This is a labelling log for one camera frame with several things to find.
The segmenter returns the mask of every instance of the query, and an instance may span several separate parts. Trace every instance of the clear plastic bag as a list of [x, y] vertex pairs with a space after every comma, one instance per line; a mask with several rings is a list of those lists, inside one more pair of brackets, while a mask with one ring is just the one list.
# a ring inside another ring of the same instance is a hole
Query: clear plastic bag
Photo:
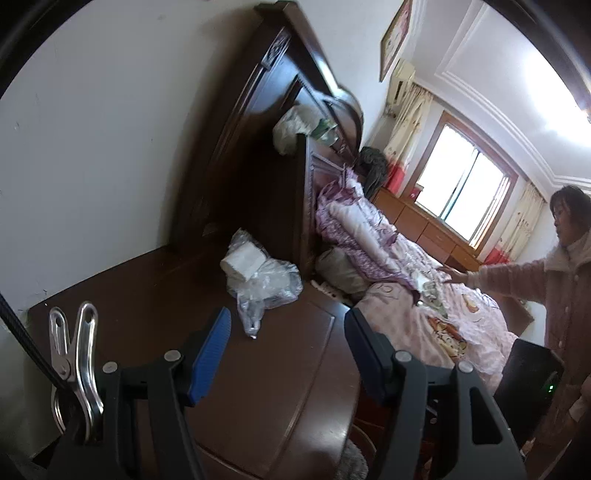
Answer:
[[259, 248], [267, 259], [246, 281], [229, 275], [227, 287], [228, 292], [236, 298], [245, 333], [256, 338], [265, 310], [297, 300], [304, 287], [300, 272], [294, 264], [269, 257], [262, 245], [246, 230], [240, 228], [236, 231], [228, 246], [228, 254], [247, 242]]
[[297, 134], [310, 135], [322, 120], [320, 112], [307, 105], [291, 107], [273, 127], [273, 144], [281, 155], [296, 153]]

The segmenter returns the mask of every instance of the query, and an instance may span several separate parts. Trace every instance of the woman's hair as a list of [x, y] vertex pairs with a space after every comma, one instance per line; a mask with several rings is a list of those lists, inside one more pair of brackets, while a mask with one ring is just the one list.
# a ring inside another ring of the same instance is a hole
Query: woman's hair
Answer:
[[566, 185], [550, 197], [550, 211], [554, 214], [559, 203], [564, 202], [570, 210], [573, 222], [591, 228], [591, 198], [574, 185]]

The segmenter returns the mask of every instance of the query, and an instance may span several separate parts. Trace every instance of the floral curtain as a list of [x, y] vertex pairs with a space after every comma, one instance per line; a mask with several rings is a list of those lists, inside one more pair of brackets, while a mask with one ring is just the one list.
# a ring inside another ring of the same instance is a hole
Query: floral curtain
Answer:
[[531, 237], [531, 232], [538, 222], [545, 201], [540, 192], [530, 182], [525, 187], [523, 195], [505, 227], [501, 238], [496, 243], [484, 263], [508, 263], [517, 260]]
[[386, 187], [392, 193], [396, 194], [400, 189], [432, 101], [433, 94], [419, 85], [413, 85], [404, 99], [392, 137], [384, 149], [389, 163]]

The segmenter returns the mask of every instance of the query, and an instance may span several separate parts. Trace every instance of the window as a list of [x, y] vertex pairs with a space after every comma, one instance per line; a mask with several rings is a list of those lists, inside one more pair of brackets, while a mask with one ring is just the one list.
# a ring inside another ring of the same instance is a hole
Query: window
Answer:
[[444, 113], [406, 194], [472, 248], [488, 239], [517, 175], [472, 130]]

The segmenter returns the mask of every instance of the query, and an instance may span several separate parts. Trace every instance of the wooden headboard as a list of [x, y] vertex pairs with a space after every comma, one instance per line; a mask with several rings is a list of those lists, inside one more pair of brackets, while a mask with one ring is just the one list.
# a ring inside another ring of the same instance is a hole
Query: wooden headboard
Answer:
[[[233, 62], [184, 178], [170, 243], [193, 248], [215, 228], [248, 229], [268, 252], [307, 276], [318, 241], [316, 196], [355, 162], [363, 130], [358, 101], [341, 87], [295, 2], [259, 4], [261, 24]], [[332, 147], [298, 139], [282, 157], [272, 128], [295, 104], [337, 123]]]

